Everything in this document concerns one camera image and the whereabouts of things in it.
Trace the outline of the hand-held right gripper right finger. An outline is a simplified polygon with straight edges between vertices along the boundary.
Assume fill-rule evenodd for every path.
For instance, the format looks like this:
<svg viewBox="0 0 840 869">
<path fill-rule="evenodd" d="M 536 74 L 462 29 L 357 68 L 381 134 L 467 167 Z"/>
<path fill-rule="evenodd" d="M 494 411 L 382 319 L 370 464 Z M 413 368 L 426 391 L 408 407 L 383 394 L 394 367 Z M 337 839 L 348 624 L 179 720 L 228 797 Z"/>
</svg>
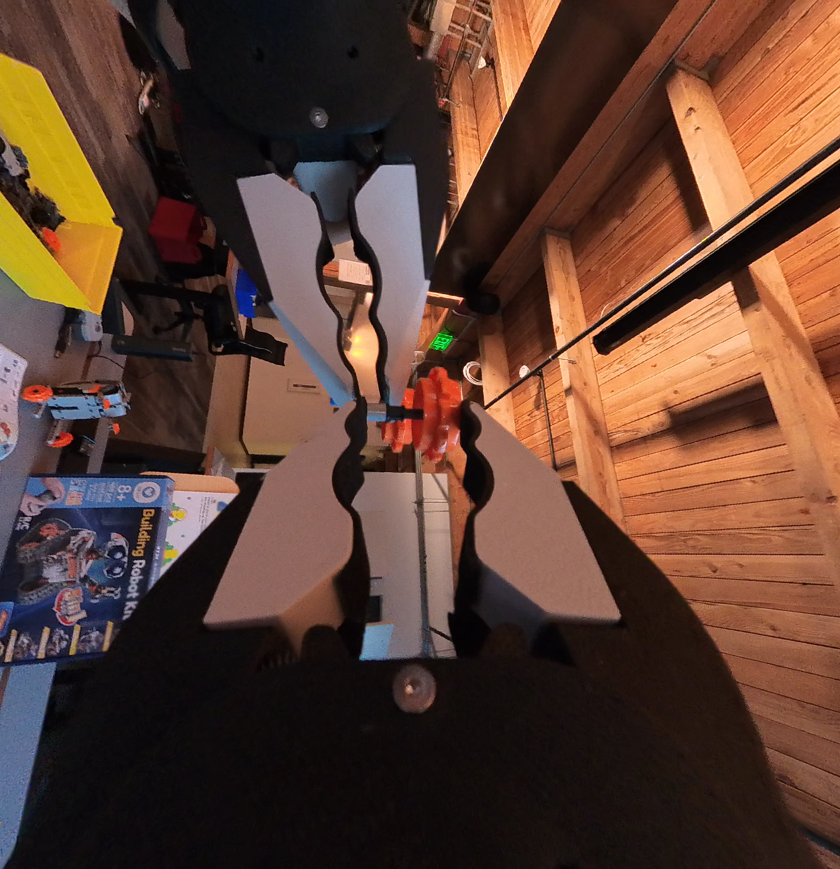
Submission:
<svg viewBox="0 0 840 869">
<path fill-rule="evenodd" d="M 493 631 L 529 646 L 551 624 L 617 625 L 621 612 L 563 481 L 488 411 L 464 401 L 460 444 L 471 505 L 450 612 L 457 657 Z"/>
</svg>

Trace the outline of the orange toy wheel axle assembly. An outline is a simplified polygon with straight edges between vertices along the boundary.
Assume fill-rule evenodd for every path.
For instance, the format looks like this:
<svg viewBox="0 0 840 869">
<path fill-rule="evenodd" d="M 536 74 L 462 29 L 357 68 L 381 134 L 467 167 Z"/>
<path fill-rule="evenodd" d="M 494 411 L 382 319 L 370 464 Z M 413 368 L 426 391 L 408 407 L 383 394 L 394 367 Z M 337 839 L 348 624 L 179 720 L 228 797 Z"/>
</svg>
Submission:
<svg viewBox="0 0 840 869">
<path fill-rule="evenodd" d="M 462 401 L 460 382 L 437 365 L 404 391 L 399 406 L 371 402 L 363 461 L 380 460 L 385 450 L 414 450 L 430 462 L 440 462 L 459 443 Z"/>
</svg>

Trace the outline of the white printed sheet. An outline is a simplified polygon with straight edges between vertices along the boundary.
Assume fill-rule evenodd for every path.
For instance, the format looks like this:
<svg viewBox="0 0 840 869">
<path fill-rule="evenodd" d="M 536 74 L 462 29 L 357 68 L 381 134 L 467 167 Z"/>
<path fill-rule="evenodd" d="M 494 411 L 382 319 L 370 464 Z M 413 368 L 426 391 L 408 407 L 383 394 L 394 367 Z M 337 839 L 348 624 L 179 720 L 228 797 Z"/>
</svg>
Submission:
<svg viewBox="0 0 840 869">
<path fill-rule="evenodd" d="M 175 491 L 169 511 L 160 577 L 186 552 L 239 493 L 230 491 Z"/>
</svg>

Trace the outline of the open instruction booklet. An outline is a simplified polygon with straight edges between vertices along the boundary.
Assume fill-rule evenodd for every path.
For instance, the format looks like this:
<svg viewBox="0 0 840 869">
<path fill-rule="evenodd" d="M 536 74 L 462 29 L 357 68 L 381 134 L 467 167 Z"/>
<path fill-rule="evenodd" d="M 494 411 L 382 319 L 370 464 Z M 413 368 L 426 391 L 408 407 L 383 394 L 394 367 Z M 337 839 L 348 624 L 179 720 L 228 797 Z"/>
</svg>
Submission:
<svg viewBox="0 0 840 869">
<path fill-rule="evenodd" d="M 0 343 L 0 463 L 19 440 L 19 399 L 26 368 L 23 357 Z"/>
</svg>

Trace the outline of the red storage bin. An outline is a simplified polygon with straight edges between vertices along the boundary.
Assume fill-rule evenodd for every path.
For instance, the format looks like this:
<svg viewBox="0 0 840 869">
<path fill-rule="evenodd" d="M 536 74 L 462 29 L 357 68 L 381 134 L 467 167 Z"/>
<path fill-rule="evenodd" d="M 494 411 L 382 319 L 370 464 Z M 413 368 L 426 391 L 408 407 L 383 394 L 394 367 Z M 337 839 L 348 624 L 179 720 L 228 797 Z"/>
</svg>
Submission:
<svg viewBox="0 0 840 869">
<path fill-rule="evenodd" d="M 148 234 L 161 260 L 168 265 L 196 266 L 203 260 L 200 245 L 205 219 L 189 201 L 160 196 Z"/>
</svg>

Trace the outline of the grey desk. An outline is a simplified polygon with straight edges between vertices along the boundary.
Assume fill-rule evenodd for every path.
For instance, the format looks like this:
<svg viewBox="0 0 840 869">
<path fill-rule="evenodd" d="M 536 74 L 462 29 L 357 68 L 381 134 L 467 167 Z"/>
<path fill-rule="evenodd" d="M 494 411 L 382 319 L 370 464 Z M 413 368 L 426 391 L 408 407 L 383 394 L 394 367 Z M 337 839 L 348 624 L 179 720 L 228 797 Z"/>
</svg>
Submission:
<svg viewBox="0 0 840 869">
<path fill-rule="evenodd" d="M 25 384 L 81 379 L 87 344 L 75 343 L 54 356 L 64 315 L 56 304 L 27 296 L 0 269 L 0 343 L 27 361 Z M 32 413 L 29 406 L 20 407 L 19 440 L 0 463 L 0 568 L 28 477 L 51 473 L 57 464 L 54 451 L 45 447 L 49 422 Z M 54 673 L 53 665 L 0 668 L 0 867 L 19 832 Z"/>
</svg>

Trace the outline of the thin black rod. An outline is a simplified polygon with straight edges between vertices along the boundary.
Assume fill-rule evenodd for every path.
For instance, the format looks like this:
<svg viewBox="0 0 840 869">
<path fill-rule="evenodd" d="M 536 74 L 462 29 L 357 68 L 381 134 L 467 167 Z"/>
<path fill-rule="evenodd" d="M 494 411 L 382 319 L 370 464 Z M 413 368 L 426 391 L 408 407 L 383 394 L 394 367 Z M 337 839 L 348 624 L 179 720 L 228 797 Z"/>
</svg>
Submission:
<svg viewBox="0 0 840 869">
<path fill-rule="evenodd" d="M 498 404 L 504 397 L 509 396 L 517 388 L 522 386 L 523 383 L 540 375 L 546 366 L 564 356 L 568 350 L 571 350 L 580 342 L 587 338 L 592 339 L 598 331 L 610 325 L 611 322 L 617 320 L 623 314 L 634 309 L 638 304 L 648 299 L 649 296 L 660 288 L 668 285 L 676 277 L 681 276 L 687 267 L 696 264 L 703 257 L 717 250 L 721 245 L 728 242 L 737 232 L 744 227 L 747 227 L 750 223 L 763 216 L 769 210 L 773 209 L 773 207 L 778 205 L 781 201 L 799 191 L 817 191 L 818 187 L 821 185 L 827 185 L 832 191 L 840 190 L 840 135 L 824 148 L 816 152 L 812 157 L 807 158 L 803 164 L 784 176 L 782 180 L 778 181 L 773 187 L 765 191 L 757 199 L 737 212 L 726 223 L 723 223 L 719 229 L 712 231 L 702 241 L 689 249 L 684 255 L 680 256 L 669 266 L 666 266 L 662 271 L 643 284 L 641 288 L 638 288 L 630 296 L 627 296 L 622 302 L 610 310 L 610 312 L 601 316 L 582 332 L 578 333 L 574 338 L 566 342 L 561 348 L 556 350 L 555 353 L 552 353 L 537 366 L 530 369 L 526 375 L 523 375 L 512 385 L 504 389 L 500 395 L 486 403 L 484 409 L 491 409 L 491 407 Z"/>
</svg>

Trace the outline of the toy robot parts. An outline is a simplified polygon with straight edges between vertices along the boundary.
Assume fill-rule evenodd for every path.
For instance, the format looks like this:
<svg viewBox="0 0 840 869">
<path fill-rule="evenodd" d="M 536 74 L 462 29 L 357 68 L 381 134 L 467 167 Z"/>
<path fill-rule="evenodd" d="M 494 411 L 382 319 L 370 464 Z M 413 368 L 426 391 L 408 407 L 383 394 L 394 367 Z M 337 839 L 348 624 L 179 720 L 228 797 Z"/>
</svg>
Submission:
<svg viewBox="0 0 840 869">
<path fill-rule="evenodd" d="M 65 222 L 57 204 L 31 184 L 30 163 L 0 127 L 0 192 L 40 242 L 56 256 L 62 250 L 57 229 Z"/>
</svg>

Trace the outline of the blue robot kit box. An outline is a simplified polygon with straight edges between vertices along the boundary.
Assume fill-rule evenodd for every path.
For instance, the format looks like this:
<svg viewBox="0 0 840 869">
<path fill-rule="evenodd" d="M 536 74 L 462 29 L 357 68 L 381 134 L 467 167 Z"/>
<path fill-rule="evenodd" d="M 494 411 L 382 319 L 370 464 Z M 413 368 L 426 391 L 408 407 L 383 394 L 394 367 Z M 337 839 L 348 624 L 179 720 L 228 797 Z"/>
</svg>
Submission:
<svg viewBox="0 0 840 869">
<path fill-rule="evenodd" d="M 175 481 L 32 475 L 0 561 L 0 668 L 91 659 L 157 581 Z"/>
</svg>

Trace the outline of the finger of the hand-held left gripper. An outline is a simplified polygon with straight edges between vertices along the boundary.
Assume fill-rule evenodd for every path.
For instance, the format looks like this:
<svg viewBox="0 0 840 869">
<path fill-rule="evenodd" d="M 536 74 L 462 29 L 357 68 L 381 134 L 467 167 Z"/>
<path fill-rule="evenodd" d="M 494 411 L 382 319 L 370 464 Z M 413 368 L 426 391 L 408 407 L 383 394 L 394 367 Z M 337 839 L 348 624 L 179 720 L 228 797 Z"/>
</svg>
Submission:
<svg viewBox="0 0 840 869">
<path fill-rule="evenodd" d="M 317 199 L 276 174 L 237 180 L 272 293 L 270 307 L 337 407 L 357 387 L 344 359 L 343 320 L 324 286 L 329 238 Z"/>
<path fill-rule="evenodd" d="M 381 165 L 354 201 L 356 228 L 371 252 L 375 322 L 385 346 L 376 377 L 384 402 L 401 402 L 410 378 L 430 281 L 425 274 L 415 167 Z"/>
</svg>

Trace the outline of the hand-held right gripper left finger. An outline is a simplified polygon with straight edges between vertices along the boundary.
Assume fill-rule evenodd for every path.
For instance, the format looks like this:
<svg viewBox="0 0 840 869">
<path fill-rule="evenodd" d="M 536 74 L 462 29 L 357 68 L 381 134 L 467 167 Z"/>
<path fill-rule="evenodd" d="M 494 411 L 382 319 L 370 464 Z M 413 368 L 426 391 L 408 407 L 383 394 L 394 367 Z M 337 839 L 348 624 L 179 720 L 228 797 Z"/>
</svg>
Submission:
<svg viewBox="0 0 840 869">
<path fill-rule="evenodd" d="M 327 625 L 359 656 L 370 560 L 353 501 L 363 485 L 368 403 L 348 401 L 273 469 L 232 551 L 204 624 L 273 627 L 299 652 Z"/>
</svg>

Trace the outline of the black ceiling rail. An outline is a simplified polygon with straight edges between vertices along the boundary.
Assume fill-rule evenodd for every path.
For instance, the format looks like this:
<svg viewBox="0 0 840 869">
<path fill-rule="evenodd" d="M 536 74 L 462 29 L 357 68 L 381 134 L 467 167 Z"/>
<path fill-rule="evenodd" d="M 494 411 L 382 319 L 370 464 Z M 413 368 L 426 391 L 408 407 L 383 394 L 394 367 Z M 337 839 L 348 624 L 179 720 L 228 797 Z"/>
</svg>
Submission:
<svg viewBox="0 0 840 869">
<path fill-rule="evenodd" d="M 592 338 L 597 353 L 607 355 L 672 315 L 689 302 L 720 288 L 746 266 L 840 208 L 840 190 L 821 185 L 799 191 L 737 232 L 648 299 L 623 314 Z"/>
</svg>

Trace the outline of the grey toy robot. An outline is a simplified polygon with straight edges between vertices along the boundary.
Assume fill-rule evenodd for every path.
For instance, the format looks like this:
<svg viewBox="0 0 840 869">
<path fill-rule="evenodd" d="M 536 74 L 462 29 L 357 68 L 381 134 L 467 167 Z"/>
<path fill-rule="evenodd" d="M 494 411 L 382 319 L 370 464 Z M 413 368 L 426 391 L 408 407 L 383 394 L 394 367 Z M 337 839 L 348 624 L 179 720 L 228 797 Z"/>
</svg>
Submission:
<svg viewBox="0 0 840 869">
<path fill-rule="evenodd" d="M 72 443 L 67 423 L 76 420 L 106 419 L 109 421 L 107 432 L 117 435 L 120 432 L 117 419 L 127 415 L 132 399 L 121 381 L 104 379 L 67 382 L 53 387 L 30 385 L 22 389 L 20 397 L 37 406 L 35 418 L 42 417 L 45 411 L 51 414 L 53 424 L 45 443 L 53 449 Z"/>
</svg>

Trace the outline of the yellow plastic bin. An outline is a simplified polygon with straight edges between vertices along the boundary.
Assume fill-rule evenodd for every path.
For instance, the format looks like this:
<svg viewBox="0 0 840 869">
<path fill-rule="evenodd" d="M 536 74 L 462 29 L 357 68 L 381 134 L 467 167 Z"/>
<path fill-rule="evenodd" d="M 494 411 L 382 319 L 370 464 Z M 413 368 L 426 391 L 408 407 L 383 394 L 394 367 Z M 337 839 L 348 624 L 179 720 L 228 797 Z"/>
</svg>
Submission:
<svg viewBox="0 0 840 869">
<path fill-rule="evenodd" d="M 43 75 L 1 53 L 0 133 L 65 218 L 54 251 L 0 191 L 0 268 L 32 298 L 100 314 L 122 229 Z"/>
</svg>

